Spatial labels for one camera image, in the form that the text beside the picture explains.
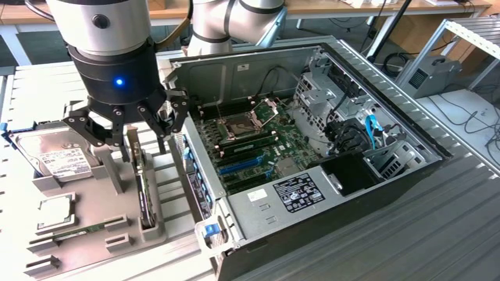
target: workbench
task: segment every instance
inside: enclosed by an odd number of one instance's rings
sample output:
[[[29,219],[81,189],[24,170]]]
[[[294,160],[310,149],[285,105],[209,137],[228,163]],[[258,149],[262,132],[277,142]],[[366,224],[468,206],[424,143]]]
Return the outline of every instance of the workbench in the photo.
[[[500,179],[488,162],[466,148],[453,130],[408,96],[380,70],[333,37],[290,39],[276,46],[325,42],[342,55],[396,106],[453,154],[450,161],[404,196],[380,211],[334,231],[268,265],[237,278],[242,280],[493,280],[500,277]],[[236,50],[250,50],[250,44]],[[158,54],[158,59],[180,56]],[[48,103],[58,97],[85,94],[72,62],[17,67],[6,77],[2,121],[25,111],[41,95]],[[193,218],[169,154],[158,155],[153,134],[140,133],[153,164],[165,217],[166,243],[57,276],[65,280],[214,280],[208,259],[193,236]],[[0,255],[5,280],[22,276],[17,259],[28,253],[24,234],[16,230],[22,204],[37,193],[29,181],[13,176],[25,167],[13,165],[6,147],[0,146]]]
[[[386,20],[380,27],[380,32],[370,46],[369,54],[380,44],[402,2],[404,1],[400,0],[396,4],[384,7],[380,15],[386,16]],[[472,3],[474,9],[470,9],[470,12],[473,11],[470,17],[477,17],[490,4],[484,0],[472,0]],[[360,8],[353,8],[337,0],[285,0],[285,5],[288,8],[286,19],[298,19],[298,28],[302,25],[304,19],[368,17],[376,16],[380,12],[380,7],[370,4],[364,4]],[[40,4],[38,6],[42,10],[49,11],[46,5]],[[182,21],[186,11],[188,0],[169,1],[165,10],[149,12],[152,26],[177,25]],[[0,13],[0,21],[2,23],[2,25],[0,25],[0,35],[4,38],[17,64],[20,66],[30,65],[28,55],[17,39],[17,34],[21,32],[54,31],[57,30],[57,26],[53,22],[32,13],[24,6],[5,5],[2,9],[0,8]],[[405,11],[405,15],[449,13],[464,13],[464,7],[458,4],[456,6],[433,6],[425,2],[425,0],[413,0]]]

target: hard drive label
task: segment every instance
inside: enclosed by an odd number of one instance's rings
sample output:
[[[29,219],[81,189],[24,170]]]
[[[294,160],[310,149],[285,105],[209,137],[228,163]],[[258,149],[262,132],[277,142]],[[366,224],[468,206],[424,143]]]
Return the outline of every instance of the hard drive label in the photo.
[[[316,183],[308,173],[281,181],[273,185],[288,212],[296,211],[314,205],[325,200]]]
[[[81,148],[57,150],[40,154],[40,161],[56,178],[90,172]]]

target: blue led light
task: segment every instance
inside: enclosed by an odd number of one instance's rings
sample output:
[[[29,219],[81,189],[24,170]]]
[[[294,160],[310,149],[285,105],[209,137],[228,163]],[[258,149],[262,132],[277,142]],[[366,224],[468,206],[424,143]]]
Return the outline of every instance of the blue led light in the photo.
[[[125,81],[121,78],[114,79],[114,85],[122,86],[125,84]]]

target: floor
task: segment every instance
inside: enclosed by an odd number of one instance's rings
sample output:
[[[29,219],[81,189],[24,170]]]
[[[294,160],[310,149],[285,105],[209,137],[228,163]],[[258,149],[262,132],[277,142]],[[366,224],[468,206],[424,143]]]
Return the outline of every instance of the floor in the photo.
[[[344,39],[356,50],[361,48],[362,40],[366,35],[368,25],[364,24],[365,18],[348,18],[348,19],[308,19],[304,21],[302,29],[294,28],[297,20],[288,20],[285,29],[281,33],[281,39],[310,37],[317,35],[333,35],[337,39]],[[173,26],[154,26],[152,28],[152,37],[154,40],[162,39],[166,34],[173,30]],[[188,42],[189,32],[184,32],[182,42]],[[66,50],[64,48],[62,38],[58,32],[30,32],[18,34],[21,44],[28,53],[29,59],[33,64],[56,63],[69,61]],[[370,39],[366,40],[364,49],[366,49]],[[180,49],[180,40],[168,50]],[[404,50],[392,42],[388,42],[376,58],[376,63],[384,61],[385,56],[393,52],[402,52]],[[466,77],[460,77],[454,83],[457,87],[450,87],[449,90],[458,90],[460,85],[468,85],[474,79],[480,71],[486,67],[492,58],[482,62],[481,67],[476,73]],[[6,48],[6,45],[0,39],[0,67],[14,66],[16,60]],[[484,99],[500,107],[500,65],[485,77],[480,85],[480,95]]]

